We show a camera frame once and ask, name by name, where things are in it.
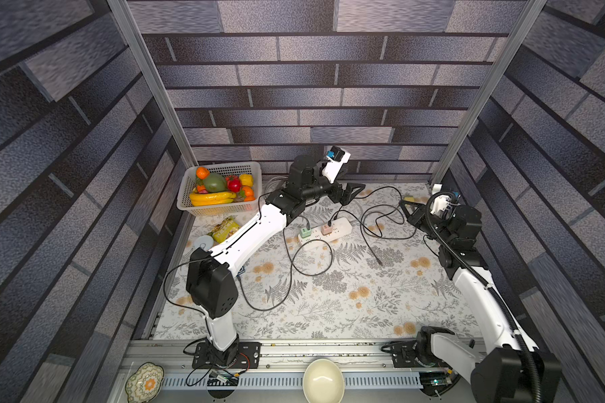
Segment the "pink charger plug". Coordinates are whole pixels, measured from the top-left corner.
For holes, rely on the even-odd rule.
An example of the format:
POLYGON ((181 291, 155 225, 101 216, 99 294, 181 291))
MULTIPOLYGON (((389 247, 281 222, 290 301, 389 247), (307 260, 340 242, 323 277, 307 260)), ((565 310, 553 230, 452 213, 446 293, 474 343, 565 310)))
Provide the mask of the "pink charger plug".
POLYGON ((322 235, 329 235, 333 232, 333 227, 331 225, 324 224, 320 231, 322 235))

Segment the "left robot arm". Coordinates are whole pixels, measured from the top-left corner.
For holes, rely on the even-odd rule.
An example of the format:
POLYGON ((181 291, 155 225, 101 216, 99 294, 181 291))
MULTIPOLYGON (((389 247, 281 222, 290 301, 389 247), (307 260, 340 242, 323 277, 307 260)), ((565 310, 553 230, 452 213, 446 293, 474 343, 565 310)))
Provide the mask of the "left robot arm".
POLYGON ((272 236, 282 232, 307 206, 327 196, 333 203, 348 205, 365 188, 363 184, 342 186, 337 181, 351 153, 338 146, 325 156, 324 164, 301 155, 292 163, 284 186, 267 194, 265 204, 240 230, 209 251, 196 249, 188 262, 186 291, 203 309, 207 336, 200 346, 205 362, 228 367, 240 355, 240 339, 231 310, 239 292, 235 284, 240 269, 272 236))

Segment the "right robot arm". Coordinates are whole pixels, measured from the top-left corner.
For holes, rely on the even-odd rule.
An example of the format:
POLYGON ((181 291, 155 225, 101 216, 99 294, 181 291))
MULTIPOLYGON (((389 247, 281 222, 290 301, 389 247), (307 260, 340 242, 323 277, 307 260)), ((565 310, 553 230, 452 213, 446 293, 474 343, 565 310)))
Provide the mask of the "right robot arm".
POLYGON ((439 261, 472 310, 486 351, 481 353, 443 327, 424 326, 413 358, 426 368, 450 368, 472 388, 478 402, 552 402, 561 363, 545 352, 518 323, 475 248, 482 230, 477 209, 457 194, 435 193, 425 204, 400 201, 407 222, 439 244, 439 261))

